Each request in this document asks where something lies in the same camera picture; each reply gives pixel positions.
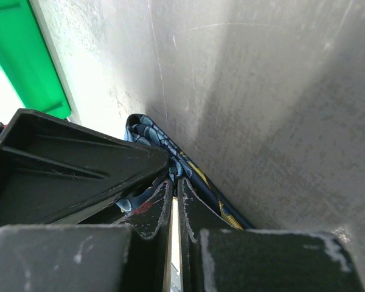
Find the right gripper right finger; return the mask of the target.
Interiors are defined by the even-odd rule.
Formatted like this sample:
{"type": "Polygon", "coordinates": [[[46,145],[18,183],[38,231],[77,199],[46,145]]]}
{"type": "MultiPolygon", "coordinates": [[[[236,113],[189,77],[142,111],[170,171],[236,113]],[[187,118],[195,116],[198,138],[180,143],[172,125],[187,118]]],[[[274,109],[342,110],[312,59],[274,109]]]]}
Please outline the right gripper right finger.
{"type": "Polygon", "coordinates": [[[184,291],[363,291],[355,265],[326,232],[232,228],[177,186],[184,291]]]}

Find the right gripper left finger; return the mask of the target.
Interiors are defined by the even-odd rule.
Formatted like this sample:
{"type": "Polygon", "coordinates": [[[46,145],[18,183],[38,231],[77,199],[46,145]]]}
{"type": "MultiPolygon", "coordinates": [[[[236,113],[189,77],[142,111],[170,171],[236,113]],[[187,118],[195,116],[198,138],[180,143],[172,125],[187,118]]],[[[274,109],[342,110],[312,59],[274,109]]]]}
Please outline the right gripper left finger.
{"type": "Polygon", "coordinates": [[[173,186],[113,224],[0,228],[0,291],[165,291],[173,186]]]}

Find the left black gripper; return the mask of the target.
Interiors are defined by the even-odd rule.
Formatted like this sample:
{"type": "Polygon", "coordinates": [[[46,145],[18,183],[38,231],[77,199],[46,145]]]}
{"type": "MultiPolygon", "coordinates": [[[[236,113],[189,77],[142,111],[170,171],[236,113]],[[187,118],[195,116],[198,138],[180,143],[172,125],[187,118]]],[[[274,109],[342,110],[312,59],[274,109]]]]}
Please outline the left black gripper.
{"type": "Polygon", "coordinates": [[[167,171],[169,154],[19,109],[0,122],[0,227],[77,224],[167,171]]]}

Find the blue floral tie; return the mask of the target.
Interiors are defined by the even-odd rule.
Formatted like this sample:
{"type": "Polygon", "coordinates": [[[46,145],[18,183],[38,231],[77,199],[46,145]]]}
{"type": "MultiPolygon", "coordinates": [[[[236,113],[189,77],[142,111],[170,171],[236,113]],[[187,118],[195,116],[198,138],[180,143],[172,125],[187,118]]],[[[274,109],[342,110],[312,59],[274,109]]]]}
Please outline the blue floral tie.
{"type": "Polygon", "coordinates": [[[148,116],[132,114],[128,117],[125,140],[167,150],[170,155],[168,176],[174,186],[179,179],[186,178],[206,208],[228,225],[239,230],[253,228],[204,172],[148,116]]]}

